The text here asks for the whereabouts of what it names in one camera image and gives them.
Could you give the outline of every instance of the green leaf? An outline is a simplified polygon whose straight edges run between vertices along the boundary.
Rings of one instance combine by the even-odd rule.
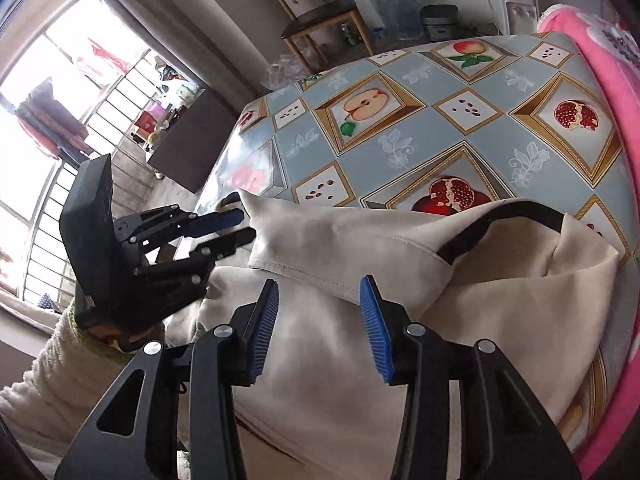
[[[467,59],[460,68],[466,68],[468,66],[473,66],[478,64],[480,64],[480,60],[478,58],[472,57],[471,59]]]
[[[350,122],[343,122],[340,125],[340,133],[345,137],[351,137],[353,135],[353,131],[356,129],[356,125]]]

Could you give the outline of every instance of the wooden chair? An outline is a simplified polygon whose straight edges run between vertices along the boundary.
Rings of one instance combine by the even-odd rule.
[[[287,27],[282,31],[281,38],[285,43],[287,43],[292,53],[300,60],[300,63],[302,63],[306,68],[309,75],[314,72],[293,41],[298,38],[305,38],[309,46],[316,54],[318,54],[318,57],[327,63],[326,57],[322,52],[320,52],[318,46],[309,36],[311,32],[318,30],[318,28],[326,27],[327,25],[353,20],[353,23],[364,40],[364,44],[369,51],[369,55],[373,56],[375,54],[373,42],[371,41],[367,30],[367,25],[365,25],[354,0],[335,0],[334,2],[324,4],[323,6],[310,10],[298,17],[296,17],[284,0],[278,1],[291,18],[291,23],[289,23],[289,25],[287,25]]]

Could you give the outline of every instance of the metal railing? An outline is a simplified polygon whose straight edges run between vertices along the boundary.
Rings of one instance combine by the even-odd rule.
[[[82,121],[89,136],[85,142],[95,153],[91,158],[111,153],[114,216],[142,210],[156,181],[146,164],[145,152],[130,136],[134,122],[156,97],[157,72],[151,65],[155,53],[147,50],[126,75],[121,76]],[[39,202],[31,227],[27,266],[21,288],[22,298],[36,304],[47,293],[57,310],[73,299],[76,277],[68,262],[58,220],[68,192],[78,172],[68,164],[58,164]]]

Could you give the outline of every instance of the pink blanket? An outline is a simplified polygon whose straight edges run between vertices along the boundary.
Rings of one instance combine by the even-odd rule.
[[[609,101],[629,158],[636,196],[640,190],[640,51],[631,36],[591,14],[570,6],[550,7],[538,32],[556,30],[570,36],[589,63]],[[600,427],[576,453],[587,479],[611,453],[640,408],[640,313],[618,387]]]

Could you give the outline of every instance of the cream fleece sleeve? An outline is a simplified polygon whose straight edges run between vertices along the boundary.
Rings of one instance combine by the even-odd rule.
[[[0,415],[47,478],[129,359],[83,333],[68,308],[23,382],[0,392]]]

